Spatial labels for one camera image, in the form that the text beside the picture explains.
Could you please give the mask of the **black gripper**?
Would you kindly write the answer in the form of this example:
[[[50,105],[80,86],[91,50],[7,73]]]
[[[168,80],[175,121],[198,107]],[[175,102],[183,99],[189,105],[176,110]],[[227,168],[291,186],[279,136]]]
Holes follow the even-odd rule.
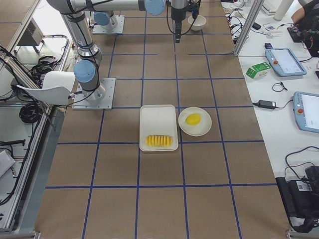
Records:
[[[174,22],[175,43],[180,43],[181,38],[181,21]]]

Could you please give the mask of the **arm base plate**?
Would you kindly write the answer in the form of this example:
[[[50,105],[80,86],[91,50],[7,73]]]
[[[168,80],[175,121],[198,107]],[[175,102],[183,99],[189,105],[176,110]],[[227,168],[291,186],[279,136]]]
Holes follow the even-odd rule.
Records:
[[[116,78],[103,78],[100,80],[100,86],[94,91],[92,95],[89,92],[83,91],[78,83],[77,92],[72,104],[74,110],[111,110],[113,105],[114,91]]]
[[[110,18],[110,21],[107,25],[98,25],[96,24],[93,27],[94,35],[118,35],[123,34],[124,30],[124,15],[114,15]]]

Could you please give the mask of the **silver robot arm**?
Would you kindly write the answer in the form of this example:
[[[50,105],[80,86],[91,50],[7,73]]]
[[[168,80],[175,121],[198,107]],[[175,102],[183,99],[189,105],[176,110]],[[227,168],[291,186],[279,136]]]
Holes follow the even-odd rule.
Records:
[[[113,11],[96,11],[94,12],[93,19],[96,24],[103,28],[115,28],[118,24]]]
[[[187,6],[186,0],[49,0],[48,3],[61,14],[76,43],[80,61],[73,71],[82,88],[82,99],[88,102],[101,101],[106,89],[99,76],[102,52],[90,35],[86,11],[101,15],[101,19],[97,20],[101,25],[103,21],[109,24],[111,13],[115,10],[139,10],[156,16],[171,4],[176,15]]]

